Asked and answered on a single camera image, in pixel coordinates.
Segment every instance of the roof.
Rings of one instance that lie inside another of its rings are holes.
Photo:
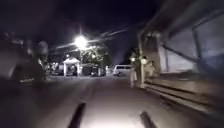
[[[68,58],[63,63],[64,64],[77,64],[79,62],[80,61],[78,59],[76,59],[76,58]]]

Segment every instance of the night sky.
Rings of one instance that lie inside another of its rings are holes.
[[[145,22],[159,5],[158,0],[0,0],[0,32],[46,40],[51,47],[70,42],[80,26],[94,35]],[[134,47],[134,36],[126,32],[111,41],[113,57]]]

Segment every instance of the wall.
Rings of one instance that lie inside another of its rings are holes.
[[[166,40],[165,45],[190,58],[196,58],[196,47],[191,29],[180,32]],[[159,46],[162,73],[179,73],[196,70],[195,63]]]
[[[196,28],[204,62],[224,75],[224,15],[220,15]]]

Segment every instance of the pole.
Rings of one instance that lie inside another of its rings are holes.
[[[82,70],[82,69],[83,69],[83,67],[82,67],[83,56],[82,56],[82,55],[83,55],[82,50],[80,50],[80,70],[81,70],[81,71],[80,71],[80,76],[82,76],[82,74],[83,74],[83,72],[82,72],[82,71],[83,71],[83,70]]]
[[[141,73],[141,83],[140,88],[145,88],[145,71],[144,71],[144,65],[141,62],[143,58],[143,49],[142,49],[142,41],[141,41],[141,34],[138,37],[138,47],[139,47],[139,60],[140,60],[140,73]]]

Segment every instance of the parked car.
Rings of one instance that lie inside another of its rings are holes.
[[[131,72],[131,65],[116,65],[113,70],[114,76],[128,76]]]

